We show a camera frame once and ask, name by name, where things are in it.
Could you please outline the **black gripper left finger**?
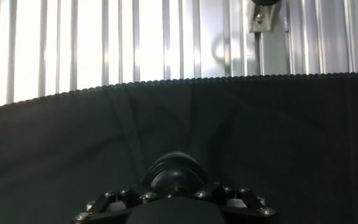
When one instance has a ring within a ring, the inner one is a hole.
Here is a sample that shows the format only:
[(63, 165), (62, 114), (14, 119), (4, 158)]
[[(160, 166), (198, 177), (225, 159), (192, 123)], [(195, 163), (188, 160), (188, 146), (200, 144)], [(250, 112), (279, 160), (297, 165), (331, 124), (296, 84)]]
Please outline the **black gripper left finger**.
[(117, 218), (120, 214), (126, 215), (130, 209), (158, 200), (156, 191), (144, 185), (132, 185), (118, 192), (105, 192), (95, 201), (86, 204), (86, 211), (73, 217), (73, 223), (98, 222), (105, 215), (107, 218)]

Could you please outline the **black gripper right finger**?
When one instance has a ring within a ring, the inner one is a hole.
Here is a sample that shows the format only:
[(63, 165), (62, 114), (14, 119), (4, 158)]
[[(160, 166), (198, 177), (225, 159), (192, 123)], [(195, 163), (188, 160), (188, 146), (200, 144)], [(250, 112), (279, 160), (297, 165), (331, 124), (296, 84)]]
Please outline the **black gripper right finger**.
[(213, 182), (197, 190), (193, 198), (217, 205), (226, 223), (276, 224), (276, 210), (247, 188)]

